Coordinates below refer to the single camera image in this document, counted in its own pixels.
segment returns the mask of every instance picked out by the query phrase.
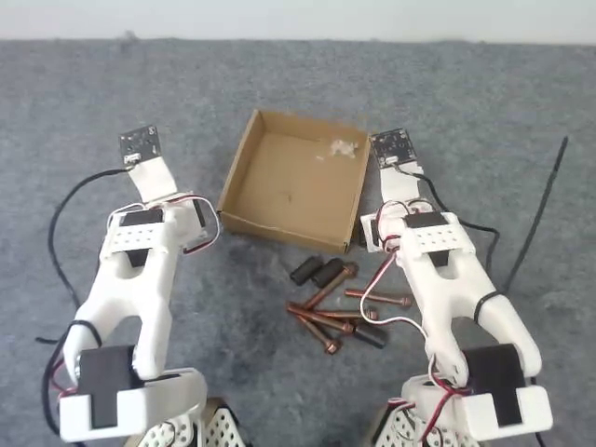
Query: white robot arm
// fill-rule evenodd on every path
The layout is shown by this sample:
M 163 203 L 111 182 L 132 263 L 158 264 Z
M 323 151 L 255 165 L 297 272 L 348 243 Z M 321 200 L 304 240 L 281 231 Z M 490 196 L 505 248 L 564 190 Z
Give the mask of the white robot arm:
M 392 138 L 394 144 L 385 151 L 377 145 L 385 205 L 361 217 L 368 251 L 393 252 L 403 269 L 422 313 L 429 370 L 436 366 L 451 386 L 470 391 L 453 396 L 437 425 L 477 441 L 550 429 L 545 389 L 525 384 L 542 367 L 534 339 L 508 298 L 496 290 L 457 217 L 434 211 L 420 197 L 412 174 L 423 171 L 405 130 L 376 138 Z M 474 319 L 498 345 L 460 349 L 451 330 L 459 317 Z M 414 377 L 402 389 L 423 421 L 432 418 L 444 395 L 429 376 Z
M 120 143 L 143 204 L 111 216 L 97 276 L 75 316 L 85 325 L 73 325 L 64 343 L 64 363 L 76 385 L 60 399 L 61 437 L 70 442 L 141 434 L 180 414 L 200 413 L 207 398 L 200 372 L 164 371 L 178 256 L 190 243 L 198 245 L 185 251 L 215 239 L 204 242 L 196 200 L 205 199 L 178 193 L 155 127 L 123 134 Z M 142 322 L 135 346 L 98 345 L 131 316 Z

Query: open cardboard box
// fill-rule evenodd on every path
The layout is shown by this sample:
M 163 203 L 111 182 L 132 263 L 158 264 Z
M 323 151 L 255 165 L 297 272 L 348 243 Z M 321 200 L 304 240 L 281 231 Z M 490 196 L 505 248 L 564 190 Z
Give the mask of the open cardboard box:
M 336 140 L 358 145 L 333 155 Z M 255 110 L 218 211 L 232 232 L 344 253 L 370 152 L 366 132 L 313 118 Z

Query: black cylinder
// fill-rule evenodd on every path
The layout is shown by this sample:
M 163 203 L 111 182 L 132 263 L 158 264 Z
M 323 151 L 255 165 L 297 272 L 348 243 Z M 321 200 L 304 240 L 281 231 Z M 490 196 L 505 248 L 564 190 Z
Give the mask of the black cylinder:
M 323 261 L 318 256 L 311 256 L 290 273 L 290 279 L 297 286 L 302 286 L 315 273 L 317 273 L 322 266 Z
M 329 260 L 323 268 L 313 275 L 313 282 L 322 289 L 344 270 L 344 261 L 339 258 Z
M 366 323 L 356 325 L 356 329 L 354 329 L 354 338 L 374 347 L 378 347 L 379 349 L 383 349 L 387 343 L 387 334 L 385 331 L 381 331 Z

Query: copper bolt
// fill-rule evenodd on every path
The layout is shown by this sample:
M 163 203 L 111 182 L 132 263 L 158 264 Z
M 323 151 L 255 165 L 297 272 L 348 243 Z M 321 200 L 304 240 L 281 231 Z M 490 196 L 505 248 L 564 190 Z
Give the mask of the copper bolt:
M 353 278 L 358 273 L 358 266 L 354 263 L 346 263 L 344 269 L 337 275 L 332 282 L 323 287 L 320 291 L 315 293 L 310 299 L 302 305 L 302 309 L 311 310 L 321 301 L 325 299 L 332 291 L 335 290 L 346 279 Z
M 364 291 L 358 289 L 345 289 L 344 296 L 349 298 L 362 298 Z M 402 307 L 410 307 L 413 303 L 413 295 L 411 293 L 382 293 L 379 291 L 371 291 L 367 296 L 367 300 L 376 301 L 377 303 L 389 303 L 392 305 L 400 305 Z
M 316 310 L 316 313 L 323 317 L 338 318 L 338 319 L 364 319 L 359 310 Z M 379 313 L 367 308 L 364 310 L 364 315 L 369 319 L 379 319 Z
M 322 324 L 323 326 L 327 326 L 328 328 L 332 328 L 332 329 L 335 329 L 340 332 L 344 332 L 344 333 L 354 332 L 353 324 L 350 324 L 347 321 L 339 321 L 337 319 L 323 317 L 322 315 L 319 315 L 315 312 L 310 312 L 308 310 L 302 309 L 296 303 L 287 303 L 286 310 L 288 310 L 288 312 L 291 312 L 296 316 L 299 316 L 299 317 L 305 318 L 309 321 L 312 321 L 313 323 L 319 323 L 319 324 Z
M 312 333 L 317 340 L 319 340 L 325 346 L 325 354 L 333 355 L 342 347 L 342 342 L 335 340 L 328 336 L 325 332 L 318 328 L 318 326 L 312 321 L 308 321 L 305 318 L 299 317 L 304 324 L 305 328 Z

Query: white wire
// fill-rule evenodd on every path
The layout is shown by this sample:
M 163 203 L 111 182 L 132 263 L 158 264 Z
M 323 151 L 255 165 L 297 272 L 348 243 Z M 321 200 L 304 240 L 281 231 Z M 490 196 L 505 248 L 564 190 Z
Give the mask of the white wire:
M 428 338 L 427 332 L 423 329 L 422 326 L 420 326 L 420 324 L 418 324 L 416 321 L 414 321 L 411 318 L 397 316 L 397 317 L 391 317 L 391 318 L 387 318 L 387 319 L 374 320 L 374 319 L 368 318 L 366 316 L 366 312 L 364 311 L 364 302 L 366 301 L 366 298 L 369 296 L 369 294 L 371 293 L 371 290 L 374 289 L 374 286 L 376 286 L 376 284 L 379 282 L 381 277 L 385 274 L 387 269 L 393 264 L 393 261 L 395 260 L 395 256 L 396 256 L 395 252 L 392 252 L 389 255 L 389 258 L 387 259 L 386 264 L 378 272 L 376 277 L 372 279 L 371 283 L 369 284 L 369 286 L 366 288 L 366 290 L 362 294 L 362 297 L 360 298 L 360 314 L 368 323 L 379 325 L 379 326 L 389 324 L 389 323 L 395 323 L 395 322 L 399 322 L 399 321 L 402 321 L 405 323 L 410 323 L 412 326 L 414 326 L 420 332 L 420 334 L 424 337 L 424 339 L 426 341 Z
M 209 207 L 211 214 L 213 214 L 213 219 L 215 219 L 215 224 L 217 225 L 217 231 L 215 232 L 215 236 L 213 237 L 213 239 L 210 240 L 207 244 L 205 244 L 203 247 L 201 247 L 197 251 L 193 251 L 193 253 L 189 253 L 189 254 L 194 254 L 199 251 L 203 251 L 207 247 L 210 247 L 211 245 L 213 245 L 215 243 L 215 241 L 219 238 L 220 234 L 222 233 L 222 226 L 220 224 L 220 219 L 217 215 L 217 211 L 215 211 L 215 208 L 213 207 L 211 202 L 203 196 L 197 196 L 195 194 L 187 194 L 184 196 L 175 197 L 175 198 L 169 200 L 167 203 L 180 203 L 180 202 L 184 202 L 186 200 L 200 200 L 202 202 L 205 202 L 207 204 L 207 206 Z
M 110 215 L 108 216 L 108 220 L 107 220 L 107 223 L 105 225 L 106 231 L 110 229 L 110 224 L 112 223 L 112 219 L 114 219 L 114 216 L 117 213 L 122 212 L 122 211 L 125 211 L 125 210 L 128 210 L 128 209 L 133 208 L 133 207 L 140 207 L 142 210 L 145 210 L 146 209 L 146 207 L 145 207 L 145 205 L 143 203 L 141 203 L 141 202 L 135 202 L 135 203 L 129 203 L 128 205 L 126 205 L 126 206 L 124 206 L 122 208 L 118 208 L 117 210 L 113 210 L 110 213 Z

